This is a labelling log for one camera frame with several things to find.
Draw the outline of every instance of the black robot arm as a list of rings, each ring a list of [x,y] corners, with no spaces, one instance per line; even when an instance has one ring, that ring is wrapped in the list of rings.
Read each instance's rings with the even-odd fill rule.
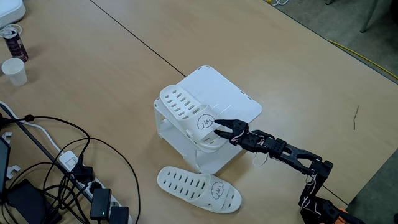
[[[302,208],[300,213],[305,223],[333,224],[338,217],[342,217],[351,224],[364,223],[362,220],[342,212],[330,201],[316,196],[333,168],[331,162],[322,162],[320,156],[291,146],[281,139],[276,139],[271,134],[260,130],[249,131],[249,125],[244,121],[220,119],[215,120],[215,123],[232,129],[232,132],[215,130],[217,135],[228,139],[231,144],[239,145],[249,152],[268,154],[269,157],[286,163],[302,174],[313,177],[312,181],[306,184],[298,203]],[[309,160],[311,164],[307,167],[299,159]]]

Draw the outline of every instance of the floor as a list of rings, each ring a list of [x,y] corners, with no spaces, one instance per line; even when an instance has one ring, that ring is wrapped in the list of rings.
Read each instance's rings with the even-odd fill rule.
[[[391,2],[379,1],[365,33],[359,30],[372,0],[334,0],[330,5],[326,5],[324,0],[290,0],[276,8],[320,36],[356,51],[398,75],[398,24],[391,20]],[[371,67],[398,84],[395,78]],[[398,151],[360,191],[347,210],[367,224],[393,224],[393,215],[398,213],[397,189]]]
[[[398,76],[398,24],[391,19],[392,0],[379,0],[368,30],[359,32],[372,1],[334,0],[326,5],[324,0],[290,0],[276,8],[320,36],[360,53]],[[395,78],[371,67],[398,84]]]

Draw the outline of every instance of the white paper cup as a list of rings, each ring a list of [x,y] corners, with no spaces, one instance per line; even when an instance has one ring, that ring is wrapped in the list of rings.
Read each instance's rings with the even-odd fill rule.
[[[1,65],[2,72],[7,75],[12,84],[21,86],[27,82],[25,64],[19,58],[10,58]]]

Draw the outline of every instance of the wooden table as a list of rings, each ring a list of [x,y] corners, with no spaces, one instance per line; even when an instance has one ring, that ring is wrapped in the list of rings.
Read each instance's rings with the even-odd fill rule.
[[[218,175],[243,195],[243,206],[236,213],[206,212],[161,190],[156,176],[163,166],[192,170],[159,139],[153,114],[159,91],[183,76],[89,1],[26,4],[28,13],[21,25],[30,55],[29,82],[16,88],[0,76],[0,100],[19,116],[64,118],[117,147],[139,178],[140,223],[302,223],[297,203],[305,177],[273,160],[255,169],[250,153],[238,156]],[[210,64],[260,102],[264,112],[252,127],[334,162],[327,184],[345,200],[355,196],[397,145],[397,123],[392,119],[398,110],[392,104],[397,88],[267,5],[249,1],[101,4],[184,74]],[[147,9],[152,17],[144,13]],[[298,45],[292,43],[290,32]],[[320,57],[320,49],[327,54]],[[1,61],[9,57],[4,44],[0,52]],[[62,124],[39,124],[60,146],[82,137]],[[11,164],[26,168],[48,160],[18,128],[10,130],[14,131]],[[57,153],[42,133],[30,130]],[[77,146],[76,154],[82,148]],[[85,156],[85,164],[93,166],[98,178],[136,215],[134,179],[121,161],[99,143]],[[42,167],[28,178],[41,186],[46,171]],[[56,172],[50,183],[59,177]],[[319,196],[344,207],[325,189]],[[89,207],[84,204],[86,214]],[[67,216],[64,222],[76,220]]]
[[[94,2],[182,73],[211,65],[260,102],[253,127],[332,161],[347,202],[397,149],[398,87],[261,0]]]

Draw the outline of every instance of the white plastic stand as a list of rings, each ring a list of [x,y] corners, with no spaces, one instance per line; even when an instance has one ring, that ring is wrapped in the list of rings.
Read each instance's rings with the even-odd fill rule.
[[[218,119],[240,119],[250,123],[262,112],[258,102],[208,65],[198,68],[177,85],[201,103],[209,105],[218,113]],[[242,150],[227,143],[213,153],[199,151],[183,134],[183,129],[160,98],[155,100],[154,106],[159,136],[197,171],[215,174]]]

